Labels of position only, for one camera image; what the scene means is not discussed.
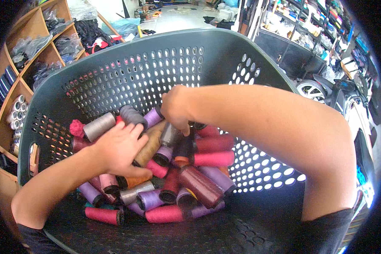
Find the plastic basket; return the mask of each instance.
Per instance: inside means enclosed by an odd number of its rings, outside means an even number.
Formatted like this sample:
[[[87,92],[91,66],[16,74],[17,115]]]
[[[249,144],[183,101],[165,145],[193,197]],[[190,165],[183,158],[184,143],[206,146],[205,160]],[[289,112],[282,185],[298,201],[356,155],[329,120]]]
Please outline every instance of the plastic basket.
[[[161,95],[174,84],[199,87],[241,82],[295,91],[257,45],[225,29],[153,35],[90,55],[51,75],[34,93],[21,136],[19,183],[24,185],[31,178],[33,143],[41,150],[39,171],[72,155],[68,131],[72,119],[88,123],[106,112],[117,114],[127,104],[145,114],[161,103]],[[161,225],[128,214],[125,224],[117,227],[86,219],[84,203],[67,197],[45,230],[54,241],[71,247],[71,253],[280,253],[291,231],[283,226],[267,230],[259,226],[262,220],[257,216],[267,211],[275,217],[283,207],[283,211],[289,209],[288,216],[298,217],[302,200],[292,197],[303,196],[304,184],[295,181],[289,191],[275,188],[276,181],[285,182],[299,173],[285,175],[288,166],[243,140],[237,141],[234,151],[236,160],[229,169],[238,187],[222,213]],[[275,172],[281,172],[279,179],[273,179]],[[271,179],[265,182],[266,175]],[[264,188],[267,184],[272,184],[272,190]],[[288,217],[282,218],[278,217],[279,225]]]

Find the white tiled floor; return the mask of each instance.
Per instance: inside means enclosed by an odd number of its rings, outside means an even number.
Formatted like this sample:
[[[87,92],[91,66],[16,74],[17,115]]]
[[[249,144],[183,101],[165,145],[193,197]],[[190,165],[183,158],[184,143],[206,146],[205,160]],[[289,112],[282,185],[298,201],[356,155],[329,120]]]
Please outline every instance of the white tiled floor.
[[[156,33],[165,33],[192,28],[215,28],[210,24],[206,24],[203,16],[216,17],[217,12],[203,11],[205,3],[199,6],[191,4],[168,5],[161,8],[162,14],[158,18],[153,18],[153,22],[142,23],[142,29],[154,30]],[[168,11],[175,8],[195,8],[197,10],[188,13],[178,13],[176,11]]]

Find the wheel rim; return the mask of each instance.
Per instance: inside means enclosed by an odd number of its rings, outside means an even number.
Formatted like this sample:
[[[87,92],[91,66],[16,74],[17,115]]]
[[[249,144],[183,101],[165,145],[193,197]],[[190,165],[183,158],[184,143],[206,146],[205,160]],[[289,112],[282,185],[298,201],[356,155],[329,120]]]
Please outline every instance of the wheel rim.
[[[299,94],[308,99],[325,103],[325,95],[316,87],[311,84],[299,84],[297,86]]]

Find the black sleeve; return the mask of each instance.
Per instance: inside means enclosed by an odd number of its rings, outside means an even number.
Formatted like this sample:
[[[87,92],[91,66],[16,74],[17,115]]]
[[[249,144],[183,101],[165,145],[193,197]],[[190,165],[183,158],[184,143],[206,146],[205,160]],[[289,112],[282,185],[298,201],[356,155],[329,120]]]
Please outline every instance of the black sleeve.
[[[51,241],[43,230],[33,229],[17,224],[25,243],[34,254],[67,254],[61,247]]]
[[[313,221],[302,222],[290,253],[336,253],[353,217],[353,209],[330,213]]]

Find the hand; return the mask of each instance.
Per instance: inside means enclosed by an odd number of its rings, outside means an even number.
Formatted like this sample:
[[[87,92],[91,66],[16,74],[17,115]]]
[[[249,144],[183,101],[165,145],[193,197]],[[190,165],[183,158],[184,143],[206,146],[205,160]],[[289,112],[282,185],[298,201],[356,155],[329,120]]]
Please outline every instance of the hand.
[[[186,87],[177,85],[174,86],[167,94],[162,95],[163,104],[161,106],[161,113],[177,129],[179,129],[184,136],[189,136],[190,128],[188,125],[188,118],[186,117],[186,102],[181,98],[181,94],[186,93]]]
[[[148,142],[147,135],[138,139],[144,126],[142,124],[124,126],[124,122],[118,123],[88,148],[92,149],[93,155],[102,161],[107,174],[126,177],[152,175],[150,170],[131,164],[137,153]]]

